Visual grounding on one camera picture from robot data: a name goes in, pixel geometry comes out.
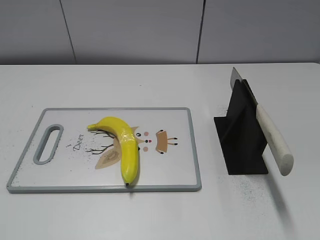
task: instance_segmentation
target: cutting board handle hole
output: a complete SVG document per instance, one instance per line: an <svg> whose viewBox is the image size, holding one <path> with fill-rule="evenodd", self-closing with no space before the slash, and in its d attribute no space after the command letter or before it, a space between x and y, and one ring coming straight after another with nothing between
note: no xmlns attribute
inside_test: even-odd
<svg viewBox="0 0 320 240"><path fill-rule="evenodd" d="M63 130L64 127L60 124L47 127L33 156L35 164L43 165L53 159Z"/></svg>

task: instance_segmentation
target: white cutting board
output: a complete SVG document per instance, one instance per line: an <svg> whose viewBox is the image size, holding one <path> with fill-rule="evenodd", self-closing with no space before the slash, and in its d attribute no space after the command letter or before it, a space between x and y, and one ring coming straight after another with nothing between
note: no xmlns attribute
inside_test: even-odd
<svg viewBox="0 0 320 240"><path fill-rule="evenodd" d="M107 151L118 151L112 136L87 131L88 125L107 116L138 127L134 134L140 148L139 176L135 186L129 189L124 187L120 161L109 161L112 164L105 161L107 164L97 166L102 155L108 155ZM35 164L34 155L41 138L55 124L62 125L63 132L54 156L46 164ZM157 137L156 133L160 132L162 137ZM46 109L8 183L12 193L197 191L200 188L188 108Z"/></svg>

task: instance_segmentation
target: tabletop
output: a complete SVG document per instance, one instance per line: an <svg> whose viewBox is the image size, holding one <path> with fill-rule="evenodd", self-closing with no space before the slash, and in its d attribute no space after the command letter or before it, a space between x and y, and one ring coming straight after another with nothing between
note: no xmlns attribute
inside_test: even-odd
<svg viewBox="0 0 320 240"><path fill-rule="evenodd" d="M281 176L228 175L213 117L236 67L295 159ZM319 239L320 65L1 65L0 239ZM10 194L7 181L45 108L188 107L196 192Z"/></svg>

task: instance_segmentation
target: deer illustration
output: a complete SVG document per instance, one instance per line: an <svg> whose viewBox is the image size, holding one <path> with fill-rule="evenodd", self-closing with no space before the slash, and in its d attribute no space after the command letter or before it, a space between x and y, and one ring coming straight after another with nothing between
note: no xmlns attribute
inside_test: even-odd
<svg viewBox="0 0 320 240"><path fill-rule="evenodd" d="M142 144L142 143L148 144L148 143L152 142L152 140L142 140L139 138L142 136L142 134L140 132L137 132L138 126L132 127L131 129L135 133L134 137L135 137L138 145ZM110 132L103 131L103 130L93 131L92 133L94 135L104 134L105 135L105 136L103 136L104 138L112 138L113 139L113 144L110 144L107 146L101 146L102 149L90 148L89 150L86 151L88 153L91 153L92 155L100 155L103 153L101 155L100 159L98 160L97 164L95 165L95 169L106 168L106 167L109 167L109 166L119 162L121 160L122 154L121 154L120 143L119 143L118 139L116 138L116 136L114 136ZM149 135L149 132L145 131L143 133L143 135L147 137ZM177 140L178 138L176 138L176 137L168 138L167 131L160 130L155 135L156 135L156 139L157 139L157 144L156 144L155 150L160 154L164 154L167 152L168 145L174 145L174 146L178 145L178 143L169 143L168 142L169 140ZM145 147L143 147L142 150L144 152L147 152L149 149L147 146L145 146Z"/></svg>

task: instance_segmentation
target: banana tip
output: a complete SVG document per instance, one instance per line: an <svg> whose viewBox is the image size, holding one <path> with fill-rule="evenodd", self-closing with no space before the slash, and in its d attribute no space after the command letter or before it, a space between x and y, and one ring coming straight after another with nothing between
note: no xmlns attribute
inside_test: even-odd
<svg viewBox="0 0 320 240"><path fill-rule="evenodd" d="M89 131L95 131L95 130L97 130L97 124L91 124L91 125L89 125L89 126L87 127L87 129L88 129Z"/></svg>

